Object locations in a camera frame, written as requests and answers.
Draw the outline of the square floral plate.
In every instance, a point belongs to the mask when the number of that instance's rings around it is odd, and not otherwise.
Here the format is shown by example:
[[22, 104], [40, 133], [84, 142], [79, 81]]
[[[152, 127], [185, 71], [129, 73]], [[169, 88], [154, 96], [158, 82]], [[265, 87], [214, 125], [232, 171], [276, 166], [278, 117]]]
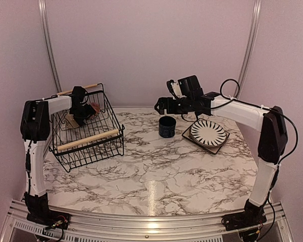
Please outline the square floral plate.
[[198, 146], [199, 148], [202, 148], [203, 150], [211, 153], [211, 154], [217, 154], [219, 152], [219, 150], [221, 149], [221, 147], [218, 147], [218, 148], [205, 148], [205, 147], [201, 147], [200, 145], [196, 144], [195, 142], [193, 142], [191, 140], [191, 138], [188, 136], [189, 135], [189, 131], [188, 131], [188, 128], [182, 133], [182, 137], [185, 138], [186, 140], [188, 140], [190, 143]]

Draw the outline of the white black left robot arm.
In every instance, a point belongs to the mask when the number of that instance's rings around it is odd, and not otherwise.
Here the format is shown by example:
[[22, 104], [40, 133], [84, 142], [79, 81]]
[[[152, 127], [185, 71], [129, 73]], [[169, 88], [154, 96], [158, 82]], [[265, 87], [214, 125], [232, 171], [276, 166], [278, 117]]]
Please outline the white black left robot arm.
[[52, 114], [70, 110], [79, 125], [95, 114], [95, 110], [84, 103], [86, 93], [84, 87], [75, 86], [69, 95], [58, 94], [47, 99], [25, 102], [20, 131], [26, 155], [24, 200], [29, 221], [51, 227], [68, 226], [70, 214], [51, 210], [48, 206], [48, 195], [43, 180], [44, 148], [51, 133], [49, 118]]

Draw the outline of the grey patterned round plate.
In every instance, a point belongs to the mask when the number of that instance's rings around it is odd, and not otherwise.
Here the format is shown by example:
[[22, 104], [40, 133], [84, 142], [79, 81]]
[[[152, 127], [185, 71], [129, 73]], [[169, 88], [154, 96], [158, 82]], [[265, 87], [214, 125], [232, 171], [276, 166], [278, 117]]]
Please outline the grey patterned round plate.
[[222, 147], [225, 144], [225, 142], [226, 142], [226, 140], [225, 140], [222, 144], [214, 145], [214, 146], [213, 145], [206, 145], [206, 144], [203, 144], [203, 143], [197, 141], [195, 138], [192, 137], [191, 128], [190, 127], [188, 128], [188, 131], [189, 131], [189, 135], [188, 136], [191, 138], [191, 140], [193, 142], [195, 142], [196, 144], [200, 145], [201, 147], [205, 147], [205, 148], [218, 148], [218, 147]]

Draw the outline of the blue white patterned bowl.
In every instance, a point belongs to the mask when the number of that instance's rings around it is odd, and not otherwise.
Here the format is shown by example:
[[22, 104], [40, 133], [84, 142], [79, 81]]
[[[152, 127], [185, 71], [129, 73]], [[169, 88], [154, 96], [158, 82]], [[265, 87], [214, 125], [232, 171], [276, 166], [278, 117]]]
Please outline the blue white patterned bowl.
[[90, 105], [90, 106], [93, 108], [93, 110], [95, 111], [95, 113], [94, 113], [93, 115], [91, 115], [89, 119], [94, 119], [94, 118], [99, 114], [99, 112], [100, 112], [100, 106], [99, 106], [98, 103], [95, 103], [95, 102], [92, 102], [92, 103], [90, 103], [89, 105]]

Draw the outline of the dark blue mug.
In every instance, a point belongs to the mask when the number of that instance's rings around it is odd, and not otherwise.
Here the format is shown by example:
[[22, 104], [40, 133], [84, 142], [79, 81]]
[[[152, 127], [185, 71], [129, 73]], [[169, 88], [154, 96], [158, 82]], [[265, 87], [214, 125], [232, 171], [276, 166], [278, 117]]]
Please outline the dark blue mug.
[[176, 120], [171, 116], [163, 116], [159, 119], [159, 135], [162, 138], [175, 136]]

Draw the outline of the white round plate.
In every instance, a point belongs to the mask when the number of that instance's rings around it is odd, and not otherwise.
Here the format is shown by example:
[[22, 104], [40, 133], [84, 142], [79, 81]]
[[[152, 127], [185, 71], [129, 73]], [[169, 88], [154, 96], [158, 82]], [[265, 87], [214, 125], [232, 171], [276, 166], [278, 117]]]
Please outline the white round plate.
[[222, 126], [210, 120], [198, 120], [191, 125], [192, 137], [206, 145], [219, 145], [228, 135]]

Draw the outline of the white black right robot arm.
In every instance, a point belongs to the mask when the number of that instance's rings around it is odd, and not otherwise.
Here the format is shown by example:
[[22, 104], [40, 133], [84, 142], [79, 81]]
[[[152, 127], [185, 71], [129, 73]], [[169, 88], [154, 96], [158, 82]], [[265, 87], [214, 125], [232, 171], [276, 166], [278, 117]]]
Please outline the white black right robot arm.
[[282, 109], [240, 101], [236, 97], [224, 96], [222, 91], [204, 93], [195, 75], [177, 82], [167, 81], [167, 88], [172, 96], [160, 97], [155, 104], [155, 110], [161, 115], [194, 112], [196, 116], [219, 116], [260, 132], [259, 164], [253, 190], [245, 203], [244, 211], [225, 215], [222, 223], [234, 228], [263, 221], [261, 216], [264, 206], [277, 181], [281, 160], [286, 157], [287, 118]]

